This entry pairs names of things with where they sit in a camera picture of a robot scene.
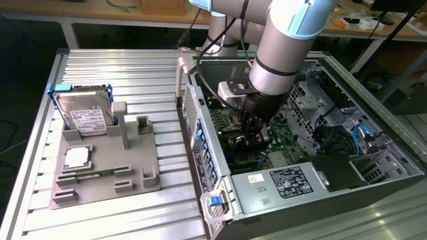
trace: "warning label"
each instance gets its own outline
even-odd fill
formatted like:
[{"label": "warning label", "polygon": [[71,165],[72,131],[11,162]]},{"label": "warning label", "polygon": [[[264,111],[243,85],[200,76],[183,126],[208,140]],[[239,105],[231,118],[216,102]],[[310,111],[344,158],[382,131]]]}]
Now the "warning label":
[{"label": "warning label", "polygon": [[287,199],[314,192],[299,166],[271,171],[270,175],[282,198]]},{"label": "warning label", "polygon": [[74,124],[82,133],[107,129],[100,109],[70,111],[70,114]]}]

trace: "metal bracket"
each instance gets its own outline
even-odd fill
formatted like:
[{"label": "metal bracket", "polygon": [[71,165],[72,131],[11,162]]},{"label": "metal bracket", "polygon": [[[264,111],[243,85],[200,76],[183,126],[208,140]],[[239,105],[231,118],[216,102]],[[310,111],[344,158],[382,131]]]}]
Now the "metal bracket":
[{"label": "metal bracket", "polygon": [[182,82],[183,82],[183,73],[186,75],[191,74],[191,70],[195,68],[194,54],[182,54],[182,57],[178,59],[176,65],[176,80],[175,80],[175,95],[176,98],[182,96]]},{"label": "metal bracket", "polygon": [[234,95],[247,95],[259,93],[248,79],[231,79],[227,81],[227,86]]}]

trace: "circuit board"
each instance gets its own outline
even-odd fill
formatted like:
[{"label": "circuit board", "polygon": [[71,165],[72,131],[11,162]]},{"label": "circuit board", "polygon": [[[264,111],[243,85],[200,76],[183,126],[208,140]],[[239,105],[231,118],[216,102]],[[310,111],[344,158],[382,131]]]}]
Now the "circuit board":
[{"label": "circuit board", "polygon": [[307,156],[294,139],[292,132],[280,113],[270,122],[268,136],[271,143],[268,147],[244,152],[230,151],[226,147],[231,138],[242,135],[239,114],[227,108],[211,109],[210,114],[232,174],[292,165],[302,157]]}]

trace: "desk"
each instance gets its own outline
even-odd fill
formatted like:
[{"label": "desk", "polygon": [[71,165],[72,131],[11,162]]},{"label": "desk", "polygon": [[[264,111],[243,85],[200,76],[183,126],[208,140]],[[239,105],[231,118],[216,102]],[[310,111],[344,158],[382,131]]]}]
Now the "desk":
[{"label": "desk", "polygon": [[[122,5],[140,5],[139,0],[120,0]],[[364,10],[370,15],[372,11],[362,4],[354,3],[351,0],[338,0],[338,3],[359,11]],[[106,0],[87,0],[86,3],[68,2],[64,0],[0,0],[0,14],[8,19],[48,21],[60,23],[67,44],[71,49],[79,48],[79,41],[74,31],[74,24],[100,24],[100,25],[123,25],[142,27],[162,28],[188,28],[198,8],[187,3],[187,14],[183,16],[172,15],[147,15],[142,13],[140,8],[134,8],[130,12],[123,11],[107,4]],[[402,19],[393,17],[394,25],[386,25],[385,29],[372,35],[375,40],[367,48],[358,63],[354,65],[351,72],[356,72],[370,59],[379,45],[391,34]],[[210,28],[210,13],[203,11],[199,15],[195,29]],[[320,36],[339,38],[367,39],[370,31],[360,29],[342,29],[330,20],[326,23]],[[403,27],[397,37],[397,41],[427,42],[427,37],[419,35],[407,26]]]}]

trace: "aluminum extrusion table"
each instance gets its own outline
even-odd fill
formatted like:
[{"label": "aluminum extrusion table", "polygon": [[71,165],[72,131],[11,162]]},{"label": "aluminum extrusion table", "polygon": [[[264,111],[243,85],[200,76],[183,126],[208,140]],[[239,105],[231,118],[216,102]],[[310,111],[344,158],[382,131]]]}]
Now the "aluminum extrusion table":
[{"label": "aluminum extrusion table", "polygon": [[56,56],[50,83],[110,83],[115,101],[128,104],[126,121],[148,116],[154,122],[162,189],[48,209],[64,121],[46,95],[2,226],[11,231],[0,239],[206,238],[178,122],[178,56],[178,51],[159,50],[72,50]]},{"label": "aluminum extrusion table", "polygon": [[[3,220],[2,240],[207,238],[175,108],[179,55],[174,50],[72,50],[56,56],[50,83],[110,82],[115,101],[128,103],[126,120],[146,115],[154,121],[162,190],[48,209],[64,123],[46,95]],[[427,179],[366,208],[258,240],[422,240],[427,239],[426,222]]]}]

